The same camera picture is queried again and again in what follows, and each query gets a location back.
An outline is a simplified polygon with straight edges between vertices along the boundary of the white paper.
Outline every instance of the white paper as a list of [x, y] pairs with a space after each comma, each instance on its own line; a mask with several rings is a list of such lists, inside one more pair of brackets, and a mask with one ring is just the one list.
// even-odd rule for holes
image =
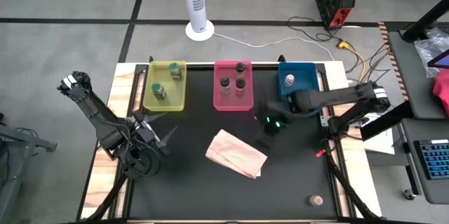
[[[372, 121], [375, 121], [379, 115], [377, 114], [367, 114], [367, 118], [369, 121], [364, 124], [364, 126]], [[369, 140], [365, 140], [363, 142], [366, 150], [372, 150], [376, 152], [382, 152], [386, 154], [394, 154], [394, 146], [393, 146], [393, 131], [391, 129], [387, 129], [374, 136]]]

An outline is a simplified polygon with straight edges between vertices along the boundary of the pink bin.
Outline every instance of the pink bin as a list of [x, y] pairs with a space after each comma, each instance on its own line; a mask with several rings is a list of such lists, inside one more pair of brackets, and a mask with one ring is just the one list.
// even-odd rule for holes
[[[245, 65], [243, 72], [245, 88], [243, 95], [236, 95], [236, 65], [242, 62]], [[231, 91], [222, 94], [220, 80], [228, 77]], [[253, 68], [250, 61], [218, 61], [213, 69], [213, 106], [218, 111], [248, 111], [253, 108]]]

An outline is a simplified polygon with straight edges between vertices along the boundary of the pink bag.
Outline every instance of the pink bag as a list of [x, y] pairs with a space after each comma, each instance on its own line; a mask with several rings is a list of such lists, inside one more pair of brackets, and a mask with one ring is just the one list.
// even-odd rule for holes
[[433, 93], [441, 99], [444, 110], [449, 116], [449, 70], [444, 69], [436, 75]]

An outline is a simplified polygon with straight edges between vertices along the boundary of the tower fan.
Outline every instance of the tower fan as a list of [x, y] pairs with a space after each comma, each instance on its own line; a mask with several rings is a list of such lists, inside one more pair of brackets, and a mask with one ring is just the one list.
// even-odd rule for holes
[[205, 41], [214, 32], [211, 21], [206, 17], [205, 0], [185, 0], [190, 22], [185, 27], [186, 35], [194, 41]]

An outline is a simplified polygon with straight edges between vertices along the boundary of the yellow bin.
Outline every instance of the yellow bin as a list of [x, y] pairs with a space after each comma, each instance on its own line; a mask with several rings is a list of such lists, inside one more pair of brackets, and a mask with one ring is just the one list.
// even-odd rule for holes
[[[175, 80], [169, 70], [169, 65], [176, 62], [181, 71], [181, 80]], [[153, 94], [152, 85], [160, 84], [165, 90], [165, 98], [157, 99]], [[152, 112], [179, 112], [184, 109], [187, 84], [187, 65], [185, 61], [153, 61], [148, 67], [147, 86], [143, 106]]]

